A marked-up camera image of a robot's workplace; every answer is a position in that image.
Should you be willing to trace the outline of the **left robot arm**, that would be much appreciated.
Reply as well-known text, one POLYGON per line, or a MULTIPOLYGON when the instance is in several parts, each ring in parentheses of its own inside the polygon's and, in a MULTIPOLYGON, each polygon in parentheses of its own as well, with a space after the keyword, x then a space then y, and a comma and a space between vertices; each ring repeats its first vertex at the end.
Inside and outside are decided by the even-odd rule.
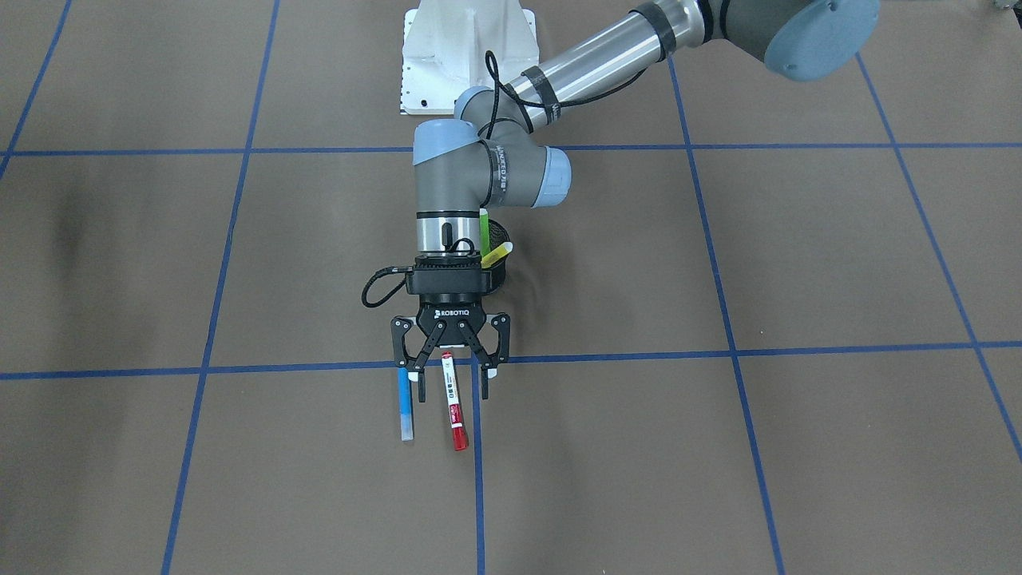
POLYGON ((489 86, 472 86, 450 119, 423 121, 412 147, 416 193, 413 263, 386 267, 418 298, 390 323, 394 367, 426 396, 439 349, 465 348, 481 392, 510 357, 511 318, 483 307, 501 290, 505 257, 489 246, 491 208, 548 208, 566 200, 572 164, 537 131, 628 89, 682 48, 726 42, 774 75, 817 81, 842 68, 878 26, 878 1, 648 1, 562 54, 504 77, 487 52, 489 86))

